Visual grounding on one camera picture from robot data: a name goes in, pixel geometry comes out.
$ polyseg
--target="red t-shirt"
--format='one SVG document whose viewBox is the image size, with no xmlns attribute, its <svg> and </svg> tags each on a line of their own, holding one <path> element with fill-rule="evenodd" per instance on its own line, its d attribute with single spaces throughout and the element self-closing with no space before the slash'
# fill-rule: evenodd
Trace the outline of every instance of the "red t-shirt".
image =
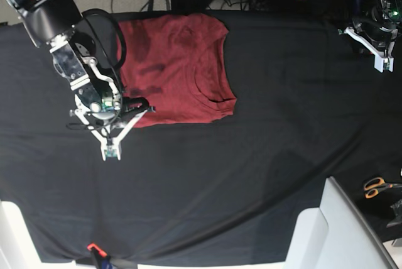
<svg viewBox="0 0 402 269">
<path fill-rule="evenodd" d="M 156 108 L 137 128 L 154 124 L 210 123 L 232 115 L 236 97 L 225 74 L 226 27 L 204 14 L 126 21 L 121 78 L 128 97 Z"/>
</svg>

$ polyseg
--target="folded t-shirt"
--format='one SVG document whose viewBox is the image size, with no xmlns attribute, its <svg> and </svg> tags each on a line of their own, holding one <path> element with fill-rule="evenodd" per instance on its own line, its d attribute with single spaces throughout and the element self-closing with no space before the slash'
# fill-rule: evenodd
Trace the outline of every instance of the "folded t-shirt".
<svg viewBox="0 0 402 269">
<path fill-rule="evenodd" d="M 127 43 L 121 68 L 125 96 L 145 97 L 156 108 L 135 127 L 210 123 L 233 114 L 236 97 L 223 58 L 228 31 L 219 20 L 205 14 L 166 15 L 120 27 Z"/>
</svg>

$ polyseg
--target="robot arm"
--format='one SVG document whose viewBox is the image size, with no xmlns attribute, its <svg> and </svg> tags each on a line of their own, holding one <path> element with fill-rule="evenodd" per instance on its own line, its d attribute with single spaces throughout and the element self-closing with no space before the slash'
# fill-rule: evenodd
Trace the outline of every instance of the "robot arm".
<svg viewBox="0 0 402 269">
<path fill-rule="evenodd" d="M 56 71 L 68 80 L 81 120 L 101 145 L 102 157 L 121 159 L 121 141 L 133 126 L 151 110 L 145 98 L 123 97 L 115 67 L 112 76 L 102 74 L 97 59 L 85 43 L 77 40 L 75 25 L 82 15 L 73 0 L 7 0 L 20 15 L 35 46 L 50 46 Z M 109 15 L 99 9 L 95 14 Z M 119 37 L 125 45 L 124 37 Z"/>
</svg>

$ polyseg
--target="black tablecloth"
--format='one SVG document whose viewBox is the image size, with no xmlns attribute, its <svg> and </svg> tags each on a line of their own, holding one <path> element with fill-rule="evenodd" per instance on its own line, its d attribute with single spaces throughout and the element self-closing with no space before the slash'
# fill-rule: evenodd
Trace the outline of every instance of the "black tablecloth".
<svg viewBox="0 0 402 269">
<path fill-rule="evenodd" d="M 88 256 L 93 241 L 154 265 L 283 261 L 297 215 L 319 205 L 329 175 L 382 240 L 402 235 L 385 229 L 400 192 L 364 201 L 361 191 L 379 173 L 400 179 L 398 50 L 395 72 L 381 74 L 325 23 L 210 14 L 230 31 L 224 55 L 235 115 L 135 129 L 120 162 L 103 162 L 91 134 L 65 128 L 76 122 L 73 96 L 48 50 L 36 49 L 21 25 L 0 28 L 0 198 L 19 205 L 43 261 Z M 114 53 L 111 27 L 92 21 Z"/>
</svg>

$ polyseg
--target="scissors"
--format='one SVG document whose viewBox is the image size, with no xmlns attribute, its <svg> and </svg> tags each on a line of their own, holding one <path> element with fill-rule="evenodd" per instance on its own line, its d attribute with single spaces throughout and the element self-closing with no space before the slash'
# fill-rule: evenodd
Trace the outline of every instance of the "scissors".
<svg viewBox="0 0 402 269">
<path fill-rule="evenodd" d="M 364 196 L 366 199 L 371 199 L 377 196 L 380 192 L 383 192 L 387 189 L 397 189 L 402 188 L 402 184 L 400 183 L 387 183 L 381 177 L 376 177 L 368 181 L 364 184 Z"/>
</svg>

